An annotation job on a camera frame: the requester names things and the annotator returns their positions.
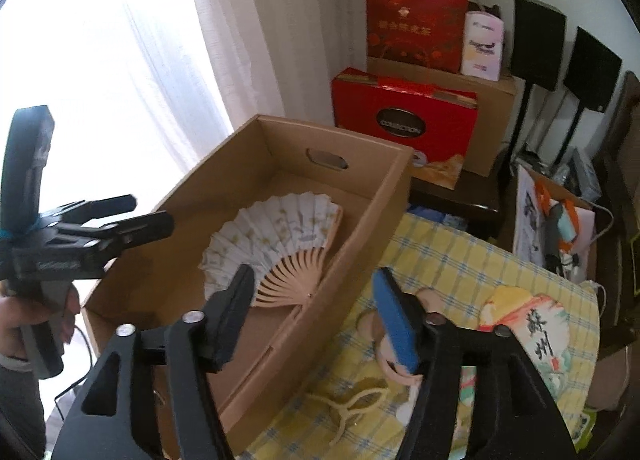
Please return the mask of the grey left forearm sleeve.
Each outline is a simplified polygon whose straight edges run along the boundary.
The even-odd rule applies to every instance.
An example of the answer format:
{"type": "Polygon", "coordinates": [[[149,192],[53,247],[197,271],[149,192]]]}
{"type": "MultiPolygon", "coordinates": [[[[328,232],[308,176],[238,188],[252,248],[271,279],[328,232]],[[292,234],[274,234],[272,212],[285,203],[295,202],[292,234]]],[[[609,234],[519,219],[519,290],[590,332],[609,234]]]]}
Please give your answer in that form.
{"type": "Polygon", "coordinates": [[[42,459],[46,447],[46,424],[32,365],[2,353],[1,458],[42,459]]]}

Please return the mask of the person's left hand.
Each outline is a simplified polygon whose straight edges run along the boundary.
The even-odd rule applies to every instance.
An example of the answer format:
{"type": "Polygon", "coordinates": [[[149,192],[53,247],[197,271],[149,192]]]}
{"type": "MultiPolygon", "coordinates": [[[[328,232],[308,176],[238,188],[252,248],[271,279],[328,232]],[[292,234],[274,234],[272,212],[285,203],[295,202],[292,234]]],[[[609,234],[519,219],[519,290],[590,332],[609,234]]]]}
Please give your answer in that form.
{"type": "MultiPolygon", "coordinates": [[[[61,323],[60,340],[70,344],[75,333],[75,319],[80,313],[79,295],[76,287],[70,287],[66,297],[66,306],[61,323]]],[[[1,354],[6,357],[26,360],[27,353],[21,328],[25,325],[37,325],[48,322],[51,310],[30,299],[9,296],[4,285],[1,286],[0,323],[1,354]]]]}

